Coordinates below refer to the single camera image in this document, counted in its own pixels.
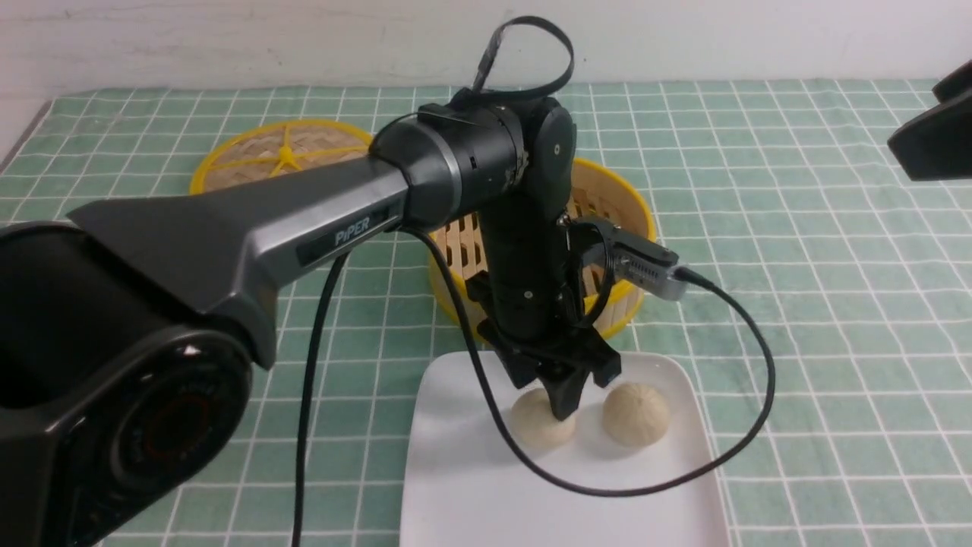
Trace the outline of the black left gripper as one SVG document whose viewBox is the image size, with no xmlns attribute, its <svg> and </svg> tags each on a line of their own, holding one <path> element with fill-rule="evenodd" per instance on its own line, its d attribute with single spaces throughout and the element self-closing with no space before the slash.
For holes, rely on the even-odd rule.
<svg viewBox="0 0 972 547">
<path fill-rule="evenodd" d="M 595 322 L 614 278 L 584 267 L 574 248 L 577 219 L 530 213 L 479 213 L 487 269 L 466 281 L 486 318 L 478 332 L 494 347 L 514 387 L 541 377 L 552 415 L 565 422 L 579 408 L 590 374 L 598 387 L 620 375 L 617 351 Z"/>
</svg>

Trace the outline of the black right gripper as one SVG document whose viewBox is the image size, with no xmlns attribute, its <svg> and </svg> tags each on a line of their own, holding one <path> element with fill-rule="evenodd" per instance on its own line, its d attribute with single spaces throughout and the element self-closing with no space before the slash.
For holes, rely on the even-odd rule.
<svg viewBox="0 0 972 547">
<path fill-rule="evenodd" d="M 933 86 L 936 104 L 889 136 L 888 148 L 912 181 L 971 178 L 971 62 Z"/>
</svg>

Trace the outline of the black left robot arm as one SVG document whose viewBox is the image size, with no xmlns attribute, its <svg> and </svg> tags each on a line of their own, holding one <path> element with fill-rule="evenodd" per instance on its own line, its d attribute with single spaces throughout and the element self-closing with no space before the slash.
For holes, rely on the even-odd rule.
<svg viewBox="0 0 972 547">
<path fill-rule="evenodd" d="M 280 290 L 382 232 L 476 215 L 479 333 L 569 416 L 620 374 L 583 316 L 574 144 L 554 98 L 465 90 L 361 158 L 4 228 L 2 544 L 93 546 L 201 471 L 276 360 Z"/>
</svg>

